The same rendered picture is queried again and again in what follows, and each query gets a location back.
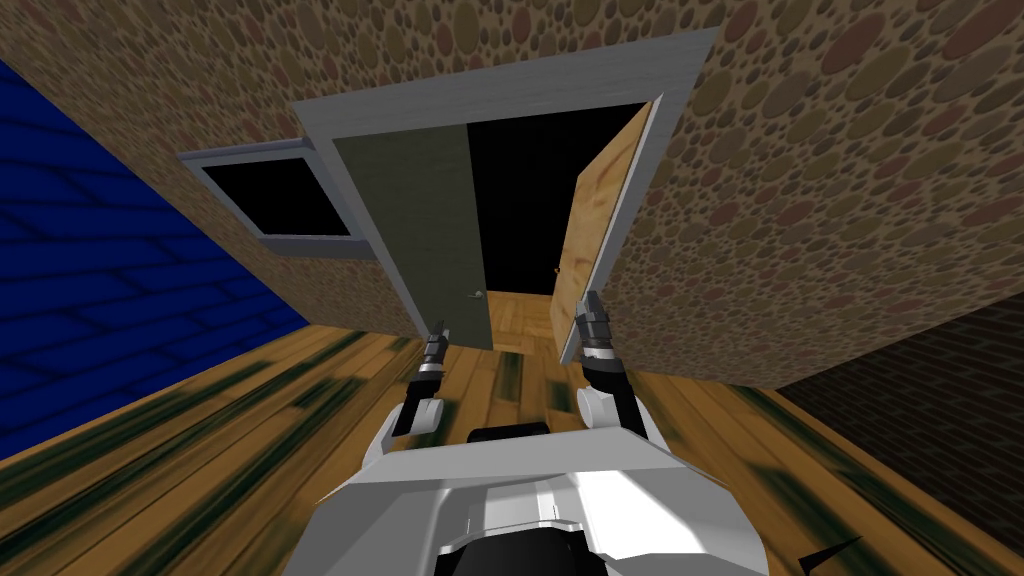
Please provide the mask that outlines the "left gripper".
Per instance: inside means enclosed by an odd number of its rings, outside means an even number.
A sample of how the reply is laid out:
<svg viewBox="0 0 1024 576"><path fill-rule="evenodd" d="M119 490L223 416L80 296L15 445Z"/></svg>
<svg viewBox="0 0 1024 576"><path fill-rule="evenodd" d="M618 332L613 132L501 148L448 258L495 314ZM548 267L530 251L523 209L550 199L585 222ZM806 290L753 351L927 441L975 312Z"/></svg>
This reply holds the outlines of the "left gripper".
<svg viewBox="0 0 1024 576"><path fill-rule="evenodd" d="M438 321L431 330L421 363L422 370L441 370L449 349L449 329Z"/></svg>

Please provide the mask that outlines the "light wooden door leaf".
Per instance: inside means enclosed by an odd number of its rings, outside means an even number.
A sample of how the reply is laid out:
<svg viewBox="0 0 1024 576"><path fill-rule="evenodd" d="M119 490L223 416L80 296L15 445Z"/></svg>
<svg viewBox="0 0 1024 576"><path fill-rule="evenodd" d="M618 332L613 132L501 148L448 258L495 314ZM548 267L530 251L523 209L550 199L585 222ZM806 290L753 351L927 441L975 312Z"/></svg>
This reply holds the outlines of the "light wooden door leaf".
<svg viewBox="0 0 1024 576"><path fill-rule="evenodd" d="M577 348L577 303L590 284L614 221L636 156L663 97L645 102L575 177L574 195L550 305L558 360L572 361Z"/></svg>

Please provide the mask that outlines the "olive grey door leaf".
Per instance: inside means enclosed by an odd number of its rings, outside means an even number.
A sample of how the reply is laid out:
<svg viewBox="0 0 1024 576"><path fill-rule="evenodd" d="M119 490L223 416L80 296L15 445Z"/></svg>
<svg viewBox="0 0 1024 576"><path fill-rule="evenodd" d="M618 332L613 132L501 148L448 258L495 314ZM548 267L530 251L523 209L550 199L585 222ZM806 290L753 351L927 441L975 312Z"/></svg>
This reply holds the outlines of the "olive grey door leaf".
<svg viewBox="0 0 1024 576"><path fill-rule="evenodd" d="M468 129L449 125L333 141L417 328L493 346ZM468 294L482 291L481 300Z"/></svg>

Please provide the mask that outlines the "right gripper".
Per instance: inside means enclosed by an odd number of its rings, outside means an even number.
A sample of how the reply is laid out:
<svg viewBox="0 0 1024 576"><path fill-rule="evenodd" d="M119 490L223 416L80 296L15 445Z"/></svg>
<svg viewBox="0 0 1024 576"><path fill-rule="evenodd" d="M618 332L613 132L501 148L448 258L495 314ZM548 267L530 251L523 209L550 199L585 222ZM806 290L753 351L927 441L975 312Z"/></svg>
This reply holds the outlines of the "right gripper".
<svg viewBox="0 0 1024 576"><path fill-rule="evenodd" d="M575 328L584 354L614 353L609 317L596 291L586 291L577 303Z"/></svg>

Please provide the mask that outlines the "grey framed window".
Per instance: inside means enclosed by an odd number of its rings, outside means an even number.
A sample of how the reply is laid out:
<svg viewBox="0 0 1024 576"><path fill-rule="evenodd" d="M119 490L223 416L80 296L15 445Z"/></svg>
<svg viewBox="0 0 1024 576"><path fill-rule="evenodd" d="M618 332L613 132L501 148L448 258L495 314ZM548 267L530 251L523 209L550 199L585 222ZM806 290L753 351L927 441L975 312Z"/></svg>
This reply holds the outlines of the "grey framed window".
<svg viewBox="0 0 1024 576"><path fill-rule="evenodd" d="M275 254L376 259L309 139L190 151L178 159Z"/></svg>

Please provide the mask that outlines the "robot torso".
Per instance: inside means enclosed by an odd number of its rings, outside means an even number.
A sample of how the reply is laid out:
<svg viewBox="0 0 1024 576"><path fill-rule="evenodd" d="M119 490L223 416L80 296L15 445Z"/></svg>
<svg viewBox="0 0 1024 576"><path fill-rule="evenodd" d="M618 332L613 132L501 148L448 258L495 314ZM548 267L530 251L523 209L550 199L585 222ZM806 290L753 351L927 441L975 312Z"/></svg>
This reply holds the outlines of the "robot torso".
<svg viewBox="0 0 1024 576"><path fill-rule="evenodd" d="M581 537L608 576L769 576L729 490L668 449L607 427L386 452L317 503L282 576L439 576L442 559L513 549L535 532Z"/></svg>

